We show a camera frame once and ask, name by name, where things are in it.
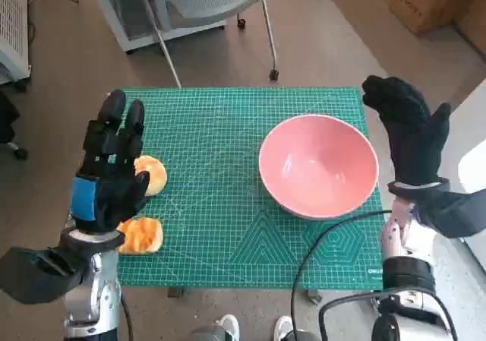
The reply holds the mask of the black left robot hand, blue tape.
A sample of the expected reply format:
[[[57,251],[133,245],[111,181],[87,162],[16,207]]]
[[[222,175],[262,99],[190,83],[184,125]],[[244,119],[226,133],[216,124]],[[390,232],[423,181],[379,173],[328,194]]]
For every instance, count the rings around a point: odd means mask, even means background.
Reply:
[[[70,199],[71,217],[82,232],[114,231],[147,203],[150,174],[134,168],[143,148],[144,105],[138,99],[125,105],[125,92],[113,90],[88,122]]]

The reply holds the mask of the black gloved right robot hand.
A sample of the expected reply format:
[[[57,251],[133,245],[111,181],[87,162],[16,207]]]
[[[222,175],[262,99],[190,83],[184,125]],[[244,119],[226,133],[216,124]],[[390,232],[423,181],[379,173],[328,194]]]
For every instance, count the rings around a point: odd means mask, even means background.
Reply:
[[[424,96],[397,77],[371,75],[363,84],[363,103],[375,110],[387,131],[395,180],[414,187],[443,182],[438,175],[450,132],[451,105],[431,112]]]

